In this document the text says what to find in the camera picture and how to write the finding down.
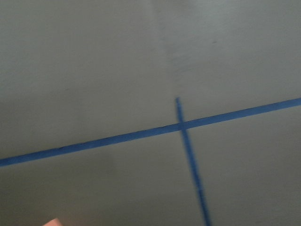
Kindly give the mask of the orange foam block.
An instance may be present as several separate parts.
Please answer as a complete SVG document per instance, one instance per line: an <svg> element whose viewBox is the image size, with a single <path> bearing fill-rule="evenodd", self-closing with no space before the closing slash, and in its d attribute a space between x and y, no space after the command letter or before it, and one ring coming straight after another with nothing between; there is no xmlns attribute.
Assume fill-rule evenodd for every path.
<svg viewBox="0 0 301 226"><path fill-rule="evenodd" d="M63 226L58 218L52 219L43 226Z"/></svg>

